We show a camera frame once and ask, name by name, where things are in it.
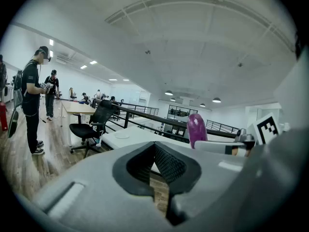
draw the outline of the desk leg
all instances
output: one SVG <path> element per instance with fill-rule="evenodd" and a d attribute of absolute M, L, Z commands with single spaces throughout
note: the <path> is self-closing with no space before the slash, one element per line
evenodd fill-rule
<path fill-rule="evenodd" d="M 71 119 L 71 114 L 68 113 L 68 142 L 69 142 L 69 146 L 72 147 L 71 130 L 70 130 L 70 119 Z"/>
<path fill-rule="evenodd" d="M 60 126 L 61 126 L 61 127 L 62 127 L 62 120 L 63 120 L 62 111 L 63 111 L 63 104 L 62 104 L 62 102 L 61 102 L 61 108 L 60 108 Z"/>

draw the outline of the office chair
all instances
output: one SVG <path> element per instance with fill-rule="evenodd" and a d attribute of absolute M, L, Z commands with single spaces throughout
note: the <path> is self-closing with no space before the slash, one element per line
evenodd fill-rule
<path fill-rule="evenodd" d="M 73 99 L 73 100 L 77 98 L 76 97 L 76 93 L 73 93 L 73 88 L 72 87 L 70 88 L 70 98 Z"/>
<path fill-rule="evenodd" d="M 74 135 L 82 138 L 83 141 L 86 140 L 86 145 L 79 146 L 71 149 L 71 153 L 73 153 L 74 149 L 86 149 L 84 158 L 87 156 L 88 150 L 93 150 L 100 153 L 96 148 L 92 147 L 96 145 L 89 144 L 89 138 L 99 138 L 105 131 L 105 124 L 110 118 L 110 116 L 115 112 L 115 108 L 112 106 L 112 101 L 102 100 L 96 109 L 95 113 L 90 116 L 89 125 L 88 124 L 70 124 L 70 130 L 74 133 Z"/>

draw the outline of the white desk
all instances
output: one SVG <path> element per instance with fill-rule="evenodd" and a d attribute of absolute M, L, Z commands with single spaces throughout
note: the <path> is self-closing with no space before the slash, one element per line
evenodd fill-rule
<path fill-rule="evenodd" d="M 116 138 L 115 135 L 118 133 L 123 134 L 123 135 L 128 135 L 129 137 L 125 139 Z M 163 142 L 168 142 L 171 144 L 187 147 L 188 150 L 191 150 L 190 144 L 179 142 L 179 141 L 167 138 L 167 137 L 159 136 L 157 134 L 140 129 L 138 127 L 128 127 L 120 131 L 115 131 L 113 133 L 103 134 L 101 138 L 103 142 L 108 144 L 113 149 L 119 149 L 119 148 L 122 148 L 128 145 L 135 145 L 138 143 L 145 143 L 145 142 L 150 142 L 150 141 L 163 141 Z M 155 165 L 155 163 L 153 164 L 151 170 L 159 173 L 159 170 L 157 166 Z"/>
<path fill-rule="evenodd" d="M 62 126 L 62 112 L 63 112 L 63 108 L 66 110 L 67 114 L 68 114 L 68 142 L 69 142 L 69 146 L 72 146 L 72 142 L 71 142 L 71 130 L 70 130 L 70 116 L 72 114 L 87 114 L 87 115 L 92 115 L 95 113 L 95 109 L 92 108 L 91 106 L 87 105 L 87 104 L 79 104 L 78 102 L 73 102 L 73 101 L 61 101 L 61 110 L 60 110 L 60 125 Z"/>

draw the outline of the red object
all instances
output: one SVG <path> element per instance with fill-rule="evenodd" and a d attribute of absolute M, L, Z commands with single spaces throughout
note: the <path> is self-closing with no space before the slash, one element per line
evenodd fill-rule
<path fill-rule="evenodd" d="M 6 122 L 5 104 L 3 102 L 0 102 L 0 118 L 2 131 L 6 131 L 8 129 L 8 123 Z"/>

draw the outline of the man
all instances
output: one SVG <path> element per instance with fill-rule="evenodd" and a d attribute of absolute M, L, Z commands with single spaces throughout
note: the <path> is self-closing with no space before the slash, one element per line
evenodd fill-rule
<path fill-rule="evenodd" d="M 86 95 L 86 93 L 83 93 L 83 99 L 81 101 L 79 101 L 79 104 L 87 104 L 89 105 L 89 97 Z"/>
<path fill-rule="evenodd" d="M 55 90 L 57 87 L 57 99 L 59 99 L 59 81 L 56 77 L 57 71 L 52 70 L 51 75 L 45 80 L 45 83 L 50 83 L 53 87 L 49 90 L 48 94 L 45 95 L 45 105 L 46 105 L 46 116 L 47 119 L 53 120 L 54 116 L 54 98 Z"/>
<path fill-rule="evenodd" d="M 6 67 L 5 64 L 2 61 L 3 56 L 0 55 L 0 98 L 1 102 L 4 102 L 4 88 L 6 81 L 8 80 L 8 76 L 6 73 Z"/>
<path fill-rule="evenodd" d="M 40 87 L 38 64 L 42 64 L 48 58 L 48 48 L 41 46 L 34 57 L 26 65 L 22 79 L 21 91 L 23 94 L 22 109 L 27 121 L 27 139 L 30 152 L 33 155 L 41 155 L 44 150 L 39 148 L 44 143 L 37 140 L 37 130 L 39 125 L 40 94 L 45 93 L 45 89 Z"/>
<path fill-rule="evenodd" d="M 97 93 L 94 95 L 94 98 L 101 99 L 101 92 L 100 92 L 99 89 L 98 89 Z"/>

